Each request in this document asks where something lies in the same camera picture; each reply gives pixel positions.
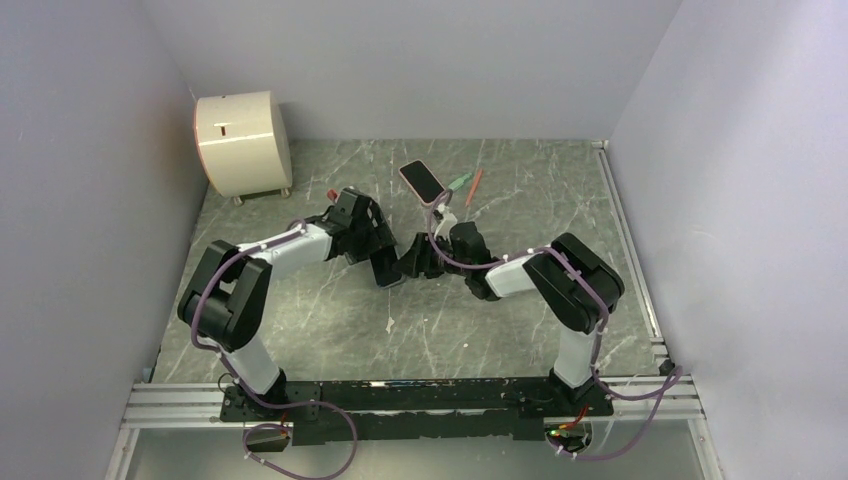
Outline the blue phone black screen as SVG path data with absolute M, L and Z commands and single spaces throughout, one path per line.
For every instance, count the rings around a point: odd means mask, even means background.
M 374 276 L 379 288 L 391 288 L 392 286 L 403 283 L 406 279 L 405 275 L 396 271 L 391 263 L 376 265 L 374 267 Z

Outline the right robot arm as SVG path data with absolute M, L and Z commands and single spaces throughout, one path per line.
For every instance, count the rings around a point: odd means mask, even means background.
M 392 269 L 410 278 L 461 276 L 471 293 L 484 301 L 539 293 L 561 325 L 550 374 L 551 405 L 572 415 L 587 403 L 596 386 L 601 323 L 615 310 L 625 287 L 619 274 L 575 235 L 564 233 L 542 250 L 498 259 L 476 224 L 463 222 L 451 227 L 447 237 L 417 233 Z

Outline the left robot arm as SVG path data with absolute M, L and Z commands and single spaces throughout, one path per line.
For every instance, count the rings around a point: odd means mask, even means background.
M 273 279 L 342 256 L 351 265 L 369 262 L 376 285 L 388 288 L 403 279 L 393 268 L 396 245 L 378 202 L 345 187 L 323 213 L 295 220 L 280 234 L 239 245 L 211 243 L 178 302 L 177 316 L 189 326 L 192 344 L 215 353 L 233 375 L 247 394 L 248 409 L 272 420 L 287 400 L 286 375 L 259 336 Z

